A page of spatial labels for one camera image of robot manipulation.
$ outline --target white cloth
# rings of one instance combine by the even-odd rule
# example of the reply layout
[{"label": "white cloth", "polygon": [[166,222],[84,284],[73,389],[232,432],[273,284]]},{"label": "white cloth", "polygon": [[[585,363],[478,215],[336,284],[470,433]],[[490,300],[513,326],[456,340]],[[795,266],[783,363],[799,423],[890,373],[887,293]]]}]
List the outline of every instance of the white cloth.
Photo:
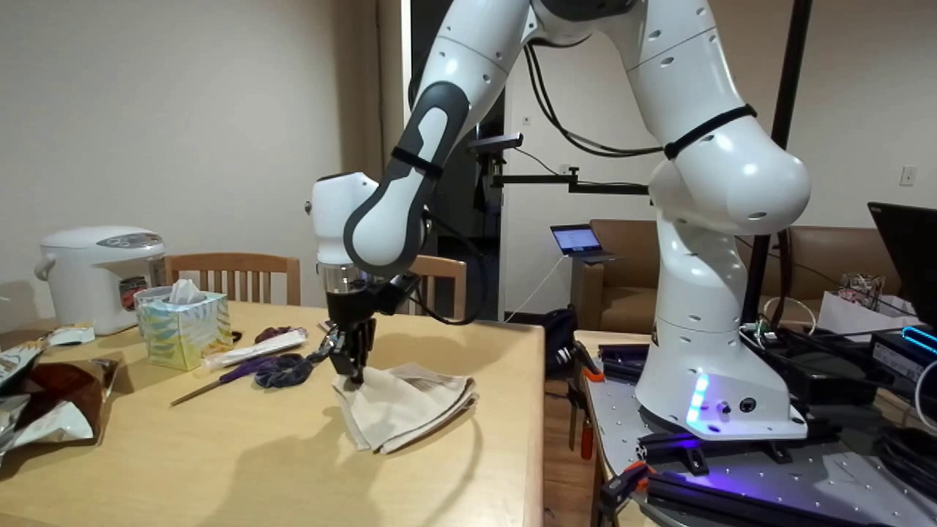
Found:
[{"label": "white cloth", "polygon": [[464,375],[440,375],[423,367],[366,367],[358,389],[333,386],[342,401],[348,438],[374,455],[398,451],[461,417],[475,401],[475,385]]}]

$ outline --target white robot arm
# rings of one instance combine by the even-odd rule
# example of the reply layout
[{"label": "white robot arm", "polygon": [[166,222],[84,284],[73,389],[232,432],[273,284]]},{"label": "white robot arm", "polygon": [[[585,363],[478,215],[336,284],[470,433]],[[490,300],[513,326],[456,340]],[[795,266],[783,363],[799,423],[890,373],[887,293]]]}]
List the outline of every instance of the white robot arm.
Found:
[{"label": "white robot arm", "polygon": [[320,244],[329,293],[408,272],[424,234],[424,198],[505,91],[525,45],[575,45],[591,32],[616,42],[645,126],[669,145],[651,183],[661,278],[638,401],[704,441],[803,441],[787,386],[739,342],[743,265],[732,237],[790,227],[809,203],[809,176],[739,97],[705,0],[455,0],[382,186],[363,192],[363,176],[330,176],[313,187],[316,234],[330,241]]}]

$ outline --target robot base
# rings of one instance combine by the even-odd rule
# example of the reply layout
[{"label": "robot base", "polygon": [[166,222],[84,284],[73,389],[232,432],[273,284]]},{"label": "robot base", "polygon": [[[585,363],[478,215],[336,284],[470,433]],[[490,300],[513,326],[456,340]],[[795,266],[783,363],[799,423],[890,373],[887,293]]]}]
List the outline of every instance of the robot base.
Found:
[{"label": "robot base", "polygon": [[636,395],[657,419],[704,442],[809,438],[803,414],[790,408],[784,381],[739,340],[720,353],[673,342],[651,345]]}]

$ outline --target white wall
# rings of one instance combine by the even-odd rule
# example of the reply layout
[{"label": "white wall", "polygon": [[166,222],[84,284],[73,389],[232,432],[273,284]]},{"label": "white wall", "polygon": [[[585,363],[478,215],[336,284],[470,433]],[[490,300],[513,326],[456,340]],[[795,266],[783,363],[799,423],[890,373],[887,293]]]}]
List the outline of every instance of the white wall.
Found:
[{"label": "white wall", "polygon": [[[790,0],[715,0],[724,47],[743,97],[773,123]],[[814,4],[790,151],[805,162],[814,198],[799,222],[874,227],[868,198],[900,187],[937,187],[937,4],[819,0]],[[543,53],[559,119],[616,146],[651,145],[610,42]],[[554,168],[578,164],[584,180],[648,183],[658,158],[597,162],[568,146],[530,97],[527,67],[509,79],[508,129]],[[509,174],[543,174],[525,155]],[[547,227],[591,217],[653,217],[636,198],[568,198],[559,187],[509,187],[505,211],[500,307],[546,313],[568,304],[568,262]]]},{"label": "white wall", "polygon": [[49,318],[49,233],[306,265],[310,183],[377,164],[374,0],[0,0],[0,331]]}]

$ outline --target floor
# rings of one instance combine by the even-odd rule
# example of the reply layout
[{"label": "floor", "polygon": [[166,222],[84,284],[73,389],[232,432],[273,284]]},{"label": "floor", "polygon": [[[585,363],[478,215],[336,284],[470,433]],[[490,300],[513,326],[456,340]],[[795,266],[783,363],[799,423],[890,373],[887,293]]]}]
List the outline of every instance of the floor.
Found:
[{"label": "floor", "polygon": [[547,381],[546,389],[546,527],[588,527],[591,460],[568,446],[572,404],[565,381]]}]

